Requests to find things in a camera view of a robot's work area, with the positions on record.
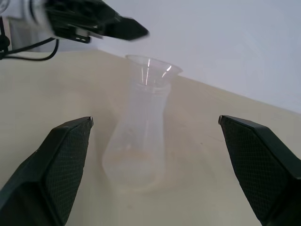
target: white wall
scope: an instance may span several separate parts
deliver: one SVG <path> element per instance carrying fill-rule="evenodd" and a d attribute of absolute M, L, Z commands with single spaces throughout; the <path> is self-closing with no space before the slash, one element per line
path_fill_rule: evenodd
<path fill-rule="evenodd" d="M 301 113 L 300 0 L 106 2 L 150 37 L 97 40 L 99 49 L 169 61 L 185 77 Z"/>

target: black cable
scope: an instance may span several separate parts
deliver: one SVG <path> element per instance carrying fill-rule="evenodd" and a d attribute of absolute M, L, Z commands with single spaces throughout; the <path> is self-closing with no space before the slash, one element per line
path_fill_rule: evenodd
<path fill-rule="evenodd" d="M 51 41 L 55 40 L 54 38 L 49 38 L 49 39 L 46 39 L 44 41 L 40 41 L 36 44 L 33 44 L 33 45 L 30 45 L 30 46 L 26 46 L 26 47 L 23 47 L 23 48 L 19 48 L 19 49 L 14 49 L 12 51 L 9 51 L 7 54 L 14 54 L 14 53 L 20 53 L 20 52 L 24 52 L 24 51 L 27 51 L 27 50 L 30 50 L 30 49 L 33 49 L 33 48 L 36 48 L 36 47 L 39 47 L 39 46 L 42 46 L 42 45 L 45 45 Z"/>
<path fill-rule="evenodd" d="M 5 28 L 4 28 L 4 23 L 3 19 L 0 16 L 0 51 L 3 51 L 0 53 L 0 60 L 7 54 L 8 52 L 8 47 L 10 45 L 10 41 L 8 37 L 5 36 Z"/>
<path fill-rule="evenodd" d="M 51 59 L 51 58 L 53 58 L 55 56 L 55 54 L 57 53 L 58 47 L 59 47 L 59 39 L 56 40 L 56 42 L 55 42 L 55 49 L 53 50 L 53 52 L 48 57 L 45 57 L 45 58 L 26 58 L 26 57 L 21 57 L 21 56 L 8 56 L 8 57 L 5 56 L 5 57 L 3 57 L 3 59 L 29 60 L 29 61 L 45 61 L 45 60 L 49 60 L 49 59 Z"/>

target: textured gripper pad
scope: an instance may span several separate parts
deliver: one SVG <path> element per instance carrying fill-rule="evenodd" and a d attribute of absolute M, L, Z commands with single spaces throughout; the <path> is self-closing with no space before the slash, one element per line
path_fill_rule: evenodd
<path fill-rule="evenodd" d="M 67 222 L 85 165 L 91 122 L 73 128 L 61 144 L 46 173 L 48 198 L 61 223 Z"/>
<path fill-rule="evenodd" d="M 235 174 L 255 215 L 264 221 L 289 183 L 285 169 L 248 127 L 221 122 Z"/>

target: wooden table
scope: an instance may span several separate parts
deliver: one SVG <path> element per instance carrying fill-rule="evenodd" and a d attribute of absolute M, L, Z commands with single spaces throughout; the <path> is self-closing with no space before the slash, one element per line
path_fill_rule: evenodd
<path fill-rule="evenodd" d="M 146 194 L 119 193 L 100 159 L 125 109 L 128 78 L 127 61 L 101 51 L 59 53 L 43 63 L 1 61 L 0 187 L 53 127 L 92 115 L 68 226 L 259 226 L 234 175 L 218 117 L 266 125 L 301 158 L 301 116 L 177 77 L 165 112 L 166 182 Z"/>

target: clear plastic vase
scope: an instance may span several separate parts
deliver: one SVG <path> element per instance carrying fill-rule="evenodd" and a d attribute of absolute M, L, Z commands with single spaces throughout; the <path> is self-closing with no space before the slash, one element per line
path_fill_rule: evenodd
<path fill-rule="evenodd" d="M 164 179 L 163 111 L 170 81 L 182 70 L 148 57 L 127 59 L 132 73 L 129 102 L 103 155 L 103 168 L 118 188 L 143 191 Z"/>

